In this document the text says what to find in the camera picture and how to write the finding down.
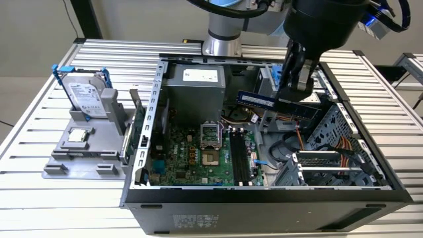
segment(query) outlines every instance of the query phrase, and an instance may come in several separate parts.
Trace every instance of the floor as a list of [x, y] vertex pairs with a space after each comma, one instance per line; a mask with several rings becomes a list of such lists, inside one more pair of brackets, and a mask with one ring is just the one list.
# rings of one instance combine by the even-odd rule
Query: floor
[[[0, 120], [14, 124], [38, 93], [46, 77], [0, 77]], [[0, 123], [0, 143], [12, 127]]]

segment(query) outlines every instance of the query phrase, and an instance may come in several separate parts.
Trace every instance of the black cylindrical component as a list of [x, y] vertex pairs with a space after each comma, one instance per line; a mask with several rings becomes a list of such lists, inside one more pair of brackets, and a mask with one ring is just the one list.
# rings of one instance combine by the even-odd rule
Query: black cylindrical component
[[368, 4], [368, 0], [292, 0], [283, 28], [305, 47], [307, 59], [345, 44]]

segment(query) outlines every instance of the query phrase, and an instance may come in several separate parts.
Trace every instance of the green circuit board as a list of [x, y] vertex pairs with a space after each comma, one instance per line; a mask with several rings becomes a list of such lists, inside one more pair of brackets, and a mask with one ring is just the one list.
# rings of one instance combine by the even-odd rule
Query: green circuit board
[[[255, 141], [253, 134], [245, 134], [247, 143]], [[229, 133], [221, 131], [219, 150], [200, 148], [200, 129], [172, 127], [168, 137], [168, 152], [164, 160], [164, 174], [153, 175], [152, 183], [160, 186], [200, 185], [233, 186]], [[261, 171], [251, 179], [255, 186], [263, 185]]]

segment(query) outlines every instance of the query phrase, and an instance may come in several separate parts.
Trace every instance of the case label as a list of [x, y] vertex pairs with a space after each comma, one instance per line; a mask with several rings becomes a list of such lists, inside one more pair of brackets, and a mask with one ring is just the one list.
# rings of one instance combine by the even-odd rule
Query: case label
[[173, 215], [174, 228], [215, 228], [219, 215]]
[[105, 110], [94, 86], [86, 83], [69, 83], [69, 88], [80, 110], [93, 118], [105, 117]]

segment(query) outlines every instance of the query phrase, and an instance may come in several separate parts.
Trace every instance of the blue light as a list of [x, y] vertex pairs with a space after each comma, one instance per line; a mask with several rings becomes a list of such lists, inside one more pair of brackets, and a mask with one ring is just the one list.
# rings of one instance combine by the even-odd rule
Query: blue light
[[376, 20], [376, 17], [371, 16], [371, 19], [367, 21], [365, 26], [369, 26]]

